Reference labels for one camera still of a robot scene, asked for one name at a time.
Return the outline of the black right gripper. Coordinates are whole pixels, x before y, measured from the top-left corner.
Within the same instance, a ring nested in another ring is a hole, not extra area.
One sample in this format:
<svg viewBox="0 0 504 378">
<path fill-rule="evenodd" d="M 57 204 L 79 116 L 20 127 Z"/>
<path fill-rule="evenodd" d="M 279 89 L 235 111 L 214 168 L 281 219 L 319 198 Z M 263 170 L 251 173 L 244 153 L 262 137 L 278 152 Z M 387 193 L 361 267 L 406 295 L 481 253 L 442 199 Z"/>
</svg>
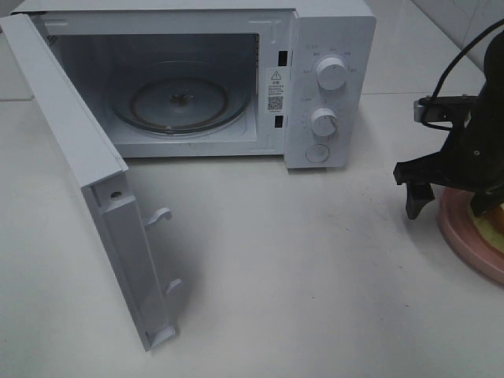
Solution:
<svg viewBox="0 0 504 378">
<path fill-rule="evenodd" d="M 503 85 L 487 81 L 465 121 L 452 124 L 439 152 L 394 169 L 406 184 L 406 215 L 416 219 L 434 200 L 430 183 L 474 192 L 472 213 L 481 217 L 503 201 Z"/>
</svg>

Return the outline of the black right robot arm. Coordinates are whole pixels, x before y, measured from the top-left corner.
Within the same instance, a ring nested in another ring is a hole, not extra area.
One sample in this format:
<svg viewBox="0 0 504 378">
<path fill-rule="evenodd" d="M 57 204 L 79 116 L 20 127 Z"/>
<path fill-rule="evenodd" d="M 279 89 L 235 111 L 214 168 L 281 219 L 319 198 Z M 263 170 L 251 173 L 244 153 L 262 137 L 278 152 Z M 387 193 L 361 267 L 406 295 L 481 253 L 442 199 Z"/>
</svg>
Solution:
<svg viewBox="0 0 504 378">
<path fill-rule="evenodd" d="M 406 185 L 406 214 L 418 217 L 433 201 L 432 185 L 473 194 L 471 208 L 479 217 L 503 201 L 503 35 L 496 35 L 484 57 L 485 83 L 477 96 L 420 98 L 418 122 L 452 125 L 441 149 L 394 169 L 397 184 Z"/>
</svg>

